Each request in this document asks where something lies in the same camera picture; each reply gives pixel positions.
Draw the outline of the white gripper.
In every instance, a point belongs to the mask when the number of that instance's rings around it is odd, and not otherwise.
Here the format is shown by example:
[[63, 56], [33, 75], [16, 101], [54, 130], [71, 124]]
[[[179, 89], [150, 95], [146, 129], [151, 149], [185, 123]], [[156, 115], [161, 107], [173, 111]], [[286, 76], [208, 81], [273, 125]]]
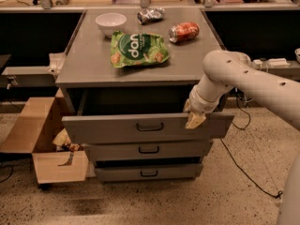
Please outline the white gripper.
[[206, 120], [205, 113], [212, 113], [218, 102], [219, 97], [216, 97], [213, 101], [208, 101], [204, 95], [197, 91], [196, 87], [193, 87], [183, 109], [184, 113], [189, 113], [186, 128], [194, 129], [201, 125]]

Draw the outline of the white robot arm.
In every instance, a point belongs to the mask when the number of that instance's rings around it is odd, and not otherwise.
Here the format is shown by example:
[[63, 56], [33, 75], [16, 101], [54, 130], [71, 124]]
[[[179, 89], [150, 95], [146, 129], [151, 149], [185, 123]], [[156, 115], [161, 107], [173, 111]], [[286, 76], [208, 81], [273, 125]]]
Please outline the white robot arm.
[[[300, 83], [250, 66], [242, 52], [216, 50], [202, 61], [203, 76], [189, 93], [187, 128], [202, 124], [221, 96], [236, 87], [296, 129], [300, 129]], [[300, 225], [300, 156], [288, 174], [277, 225]]]

